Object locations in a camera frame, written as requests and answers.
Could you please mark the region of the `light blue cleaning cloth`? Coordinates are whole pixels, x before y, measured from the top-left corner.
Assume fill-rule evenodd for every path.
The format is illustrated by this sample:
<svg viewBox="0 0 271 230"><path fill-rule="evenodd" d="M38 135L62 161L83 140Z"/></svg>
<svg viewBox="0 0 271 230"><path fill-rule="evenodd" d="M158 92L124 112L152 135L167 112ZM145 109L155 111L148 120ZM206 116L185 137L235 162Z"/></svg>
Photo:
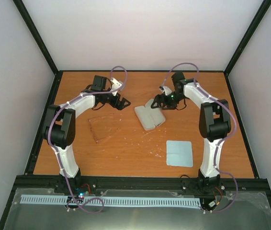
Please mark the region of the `light blue cleaning cloth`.
<svg viewBox="0 0 271 230"><path fill-rule="evenodd" d="M190 141L166 141L166 164L176 167L193 167L192 143Z"/></svg>

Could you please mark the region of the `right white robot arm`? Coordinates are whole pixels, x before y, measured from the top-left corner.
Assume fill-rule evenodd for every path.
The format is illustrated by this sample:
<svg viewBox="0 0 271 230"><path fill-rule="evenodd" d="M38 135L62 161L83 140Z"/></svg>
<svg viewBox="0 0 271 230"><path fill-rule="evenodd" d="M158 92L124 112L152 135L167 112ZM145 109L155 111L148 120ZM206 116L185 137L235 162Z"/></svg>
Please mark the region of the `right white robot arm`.
<svg viewBox="0 0 271 230"><path fill-rule="evenodd" d="M223 144L231 132L232 113L228 101L217 99L204 90L196 79L186 79L182 72L171 76L174 90L162 84L152 109L175 110L180 101L191 100L199 109L199 132L204 141L203 161L197 177L197 189L208 193L220 184L219 162Z"/></svg>

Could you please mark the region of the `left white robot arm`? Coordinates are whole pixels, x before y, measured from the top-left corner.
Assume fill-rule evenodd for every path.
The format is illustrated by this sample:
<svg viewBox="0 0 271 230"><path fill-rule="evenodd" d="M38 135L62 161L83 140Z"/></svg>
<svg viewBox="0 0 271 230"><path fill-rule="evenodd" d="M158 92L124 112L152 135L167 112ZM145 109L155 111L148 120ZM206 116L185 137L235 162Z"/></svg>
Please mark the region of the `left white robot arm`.
<svg viewBox="0 0 271 230"><path fill-rule="evenodd" d="M131 103L121 98L119 91L124 83L111 77L94 76L93 83L88 85L74 99L61 105L51 104L46 110L42 128L43 138L54 151L60 174L66 177L65 187L72 193L78 192L82 181L76 176L79 166L76 163L72 143L76 136L76 118L98 104L109 104L117 110L123 110Z"/></svg>

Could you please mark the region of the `pink glasses case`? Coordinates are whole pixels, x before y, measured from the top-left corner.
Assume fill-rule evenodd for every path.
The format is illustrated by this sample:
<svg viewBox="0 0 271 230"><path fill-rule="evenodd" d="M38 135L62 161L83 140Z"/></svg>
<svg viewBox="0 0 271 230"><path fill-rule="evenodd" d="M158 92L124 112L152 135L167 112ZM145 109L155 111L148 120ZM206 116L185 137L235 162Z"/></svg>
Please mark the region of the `pink glasses case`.
<svg viewBox="0 0 271 230"><path fill-rule="evenodd" d="M134 108L135 114L145 131L155 129L166 121L159 108L151 108L153 101L153 99L150 99L145 105Z"/></svg>

